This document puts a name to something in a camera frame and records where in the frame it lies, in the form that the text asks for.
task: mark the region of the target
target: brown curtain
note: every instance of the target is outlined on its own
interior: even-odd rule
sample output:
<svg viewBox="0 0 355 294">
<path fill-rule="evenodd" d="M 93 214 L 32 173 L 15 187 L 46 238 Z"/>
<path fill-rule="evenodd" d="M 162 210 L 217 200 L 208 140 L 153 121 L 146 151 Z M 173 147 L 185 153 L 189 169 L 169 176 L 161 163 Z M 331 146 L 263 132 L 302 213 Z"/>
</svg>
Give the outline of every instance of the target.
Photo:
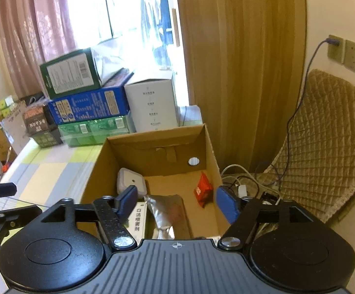
<svg viewBox="0 0 355 294">
<path fill-rule="evenodd" d="M 67 0 L 0 0 L 0 38 L 18 97 L 44 90 L 39 65 L 76 48 Z"/>
<path fill-rule="evenodd" d="M 305 57 L 305 0 L 178 0 L 190 104 L 220 168 L 271 161 L 286 136 Z"/>
</svg>

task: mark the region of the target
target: blue gripper pad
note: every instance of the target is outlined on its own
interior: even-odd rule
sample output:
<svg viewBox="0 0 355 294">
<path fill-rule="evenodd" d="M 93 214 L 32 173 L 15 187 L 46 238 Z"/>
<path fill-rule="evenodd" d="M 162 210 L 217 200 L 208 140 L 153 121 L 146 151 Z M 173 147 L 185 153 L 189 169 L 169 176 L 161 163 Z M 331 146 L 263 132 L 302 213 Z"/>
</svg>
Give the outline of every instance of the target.
<svg viewBox="0 0 355 294">
<path fill-rule="evenodd" d="M 219 186 L 216 191 L 216 202 L 230 224 L 236 221 L 240 214 L 240 200 L 224 186 Z"/>
<path fill-rule="evenodd" d="M 129 215 L 134 210 L 137 201 L 138 190 L 134 185 L 129 186 L 122 194 L 115 197 L 115 205 L 118 204 L 116 215 L 120 222 L 124 223 L 127 221 Z"/>
</svg>

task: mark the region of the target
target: metal screw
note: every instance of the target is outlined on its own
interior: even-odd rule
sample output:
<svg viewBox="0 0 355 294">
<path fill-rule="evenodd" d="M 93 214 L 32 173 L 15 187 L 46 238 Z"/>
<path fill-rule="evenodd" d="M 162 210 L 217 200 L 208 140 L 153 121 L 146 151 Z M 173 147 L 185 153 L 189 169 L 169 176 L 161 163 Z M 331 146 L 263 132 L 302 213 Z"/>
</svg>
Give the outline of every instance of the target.
<svg viewBox="0 0 355 294">
<path fill-rule="evenodd" d="M 240 240 L 237 237 L 227 236 L 221 240 L 221 244 L 226 248 L 234 248 L 240 245 Z"/>
<path fill-rule="evenodd" d="M 128 236 L 121 236 L 114 240 L 114 244 L 118 248 L 126 248 L 134 244 L 134 240 Z"/>
</svg>

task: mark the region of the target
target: green packaging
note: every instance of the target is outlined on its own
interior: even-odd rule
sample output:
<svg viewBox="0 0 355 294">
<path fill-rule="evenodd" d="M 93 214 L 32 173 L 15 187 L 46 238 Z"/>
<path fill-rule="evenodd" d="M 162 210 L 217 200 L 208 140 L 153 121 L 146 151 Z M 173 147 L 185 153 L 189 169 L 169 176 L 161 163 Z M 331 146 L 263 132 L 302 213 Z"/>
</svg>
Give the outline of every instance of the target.
<svg viewBox="0 0 355 294">
<path fill-rule="evenodd" d="M 104 143 L 107 137 L 129 134 L 131 132 L 126 116 L 89 120 L 89 128 L 97 144 Z"/>
<path fill-rule="evenodd" d="M 75 122 L 58 126 L 62 139 L 70 147 L 87 146 L 96 144 L 89 122 Z"/>
</svg>

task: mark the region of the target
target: crosshair marking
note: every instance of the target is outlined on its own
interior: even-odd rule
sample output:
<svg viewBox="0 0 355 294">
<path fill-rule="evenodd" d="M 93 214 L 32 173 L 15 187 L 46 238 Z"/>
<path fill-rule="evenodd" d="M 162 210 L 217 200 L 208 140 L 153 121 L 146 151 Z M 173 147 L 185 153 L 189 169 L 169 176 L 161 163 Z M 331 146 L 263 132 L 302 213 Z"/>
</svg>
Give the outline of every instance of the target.
<svg viewBox="0 0 355 294">
<path fill-rule="evenodd" d="M 176 242 L 176 243 L 172 244 L 172 246 L 177 250 L 177 249 L 181 248 L 183 245 L 179 242 Z"/>
</svg>

